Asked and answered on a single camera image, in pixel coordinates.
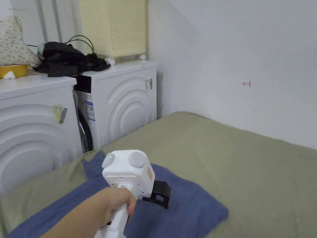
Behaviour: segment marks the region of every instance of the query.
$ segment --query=drawn arrow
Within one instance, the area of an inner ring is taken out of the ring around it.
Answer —
[[[250,80],[250,82],[249,83],[246,83],[246,82],[243,82],[243,85],[245,86],[245,85],[249,85],[249,88],[251,87],[251,80]]]

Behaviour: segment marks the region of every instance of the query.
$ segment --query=washing machine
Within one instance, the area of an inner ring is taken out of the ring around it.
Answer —
[[[83,154],[75,84],[31,71],[0,80],[0,197]]]
[[[118,63],[77,76],[79,118],[88,150],[99,149],[157,119],[157,67],[150,61]]]

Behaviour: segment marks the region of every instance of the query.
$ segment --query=polka dot pillow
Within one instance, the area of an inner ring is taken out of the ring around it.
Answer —
[[[23,42],[20,20],[9,16],[0,21],[0,66],[38,63],[39,58]]]

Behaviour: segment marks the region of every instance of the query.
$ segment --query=perforated basket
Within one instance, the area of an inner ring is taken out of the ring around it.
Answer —
[[[145,0],[79,0],[83,34],[106,57],[144,54]]]

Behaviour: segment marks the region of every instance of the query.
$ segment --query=hand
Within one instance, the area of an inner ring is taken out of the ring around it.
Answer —
[[[107,208],[102,227],[107,225],[113,211],[120,208],[125,203],[128,205],[129,215],[134,214],[137,201],[127,188],[105,188],[101,193],[102,196],[107,199]]]

